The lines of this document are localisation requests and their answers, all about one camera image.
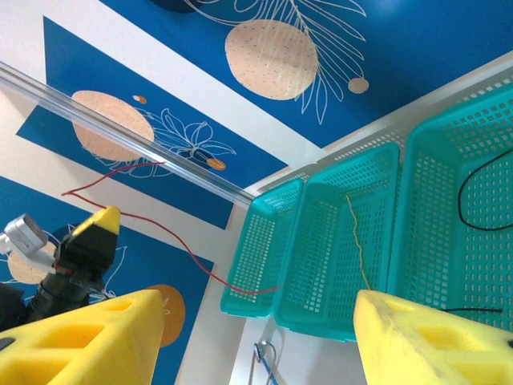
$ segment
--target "teal plastic basket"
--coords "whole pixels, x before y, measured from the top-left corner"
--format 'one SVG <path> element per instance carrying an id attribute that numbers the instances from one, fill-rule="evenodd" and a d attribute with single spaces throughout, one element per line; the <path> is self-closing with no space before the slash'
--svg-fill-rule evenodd
<path id="1" fill-rule="evenodd" d="M 463 224 L 458 191 L 470 173 L 513 148 L 513 85 L 416 127 L 406 145 L 388 290 L 435 308 L 502 309 L 457 315 L 513 331 L 513 229 Z M 462 215 L 479 227 L 513 220 L 513 152 L 473 175 Z"/>
<path id="2" fill-rule="evenodd" d="M 303 180 L 282 184 L 256 198 L 248 209 L 228 282 L 248 291 L 278 284 Z M 251 295 L 224 289 L 221 310 L 241 317 L 267 317 L 274 293 Z"/>
<path id="3" fill-rule="evenodd" d="M 274 317 L 280 326 L 354 340 L 353 311 L 366 284 L 346 195 L 358 219 L 364 270 L 385 290 L 399 178 L 399 147 L 384 144 L 310 178 L 301 194 Z"/>

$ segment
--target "small orange dot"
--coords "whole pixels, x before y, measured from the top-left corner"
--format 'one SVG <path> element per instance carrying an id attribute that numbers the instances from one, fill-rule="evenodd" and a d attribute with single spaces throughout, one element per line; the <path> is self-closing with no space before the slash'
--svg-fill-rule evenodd
<path id="1" fill-rule="evenodd" d="M 141 95 L 133 95 L 132 98 L 134 98 L 134 100 L 136 102 L 139 102 L 141 104 L 146 104 L 147 100 L 144 96 L 141 96 Z"/>
<path id="2" fill-rule="evenodd" d="M 226 169 L 226 164 L 224 164 L 223 161 L 216 158 L 208 159 L 207 164 L 217 171 L 224 171 Z"/>

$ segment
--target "yellow sponge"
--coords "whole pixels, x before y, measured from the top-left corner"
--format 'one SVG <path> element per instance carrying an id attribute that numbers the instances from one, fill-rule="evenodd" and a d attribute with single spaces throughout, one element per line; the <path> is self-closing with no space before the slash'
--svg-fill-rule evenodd
<path id="1" fill-rule="evenodd" d="M 513 333 L 362 290 L 354 329 L 369 385 L 512 385 Z"/>
<path id="2" fill-rule="evenodd" d="M 0 333 L 0 383 L 148 385 L 163 330 L 158 290 L 6 330 Z"/>

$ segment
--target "black wire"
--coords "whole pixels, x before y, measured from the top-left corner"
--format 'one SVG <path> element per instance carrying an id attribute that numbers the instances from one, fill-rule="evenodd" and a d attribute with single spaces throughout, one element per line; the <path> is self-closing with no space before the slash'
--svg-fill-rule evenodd
<path id="1" fill-rule="evenodd" d="M 452 311 L 486 311 L 488 313 L 502 313 L 503 309 L 487 309 L 486 307 L 455 307 L 454 309 L 440 309 L 450 313 Z"/>
<path id="2" fill-rule="evenodd" d="M 461 222 L 463 222 L 465 225 L 471 227 L 472 229 L 477 229 L 477 230 L 482 230 L 482 231 L 499 231 L 499 230 L 505 230 L 505 229 L 513 228 L 513 223 L 510 223 L 509 225 L 504 225 L 504 226 L 501 226 L 501 227 L 497 227 L 497 228 L 494 228 L 494 229 L 489 229 L 487 227 L 479 227 L 479 226 L 476 226 L 476 225 L 472 225 L 471 223 L 467 222 L 467 220 L 465 218 L 463 218 L 463 213 L 462 213 L 462 194 L 463 194 L 463 190 L 464 190 L 466 184 L 468 183 L 468 181 L 470 180 L 470 178 L 473 177 L 475 175 L 475 173 L 481 171 L 483 168 L 485 168 L 490 163 L 493 163 L 496 160 L 499 160 L 500 158 L 502 158 L 503 156 L 506 156 L 510 152 L 513 152 L 513 148 L 507 150 L 506 152 L 503 152 L 502 154 L 496 156 L 492 160 L 489 160 L 485 164 L 483 164 L 483 165 L 479 166 L 478 168 L 476 168 L 473 172 L 471 172 L 467 176 L 467 178 L 465 178 L 465 180 L 462 183 L 462 186 L 459 188 L 459 191 L 458 191 L 458 215 L 459 215 L 459 220 Z"/>

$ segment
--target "white stripe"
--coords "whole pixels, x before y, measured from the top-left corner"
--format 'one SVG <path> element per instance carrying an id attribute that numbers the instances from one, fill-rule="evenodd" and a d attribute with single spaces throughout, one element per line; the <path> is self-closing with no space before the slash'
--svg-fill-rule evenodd
<path id="1" fill-rule="evenodd" d="M 44 14 L 286 164 L 298 167 L 325 154 L 101 2 L 46 0 Z"/>

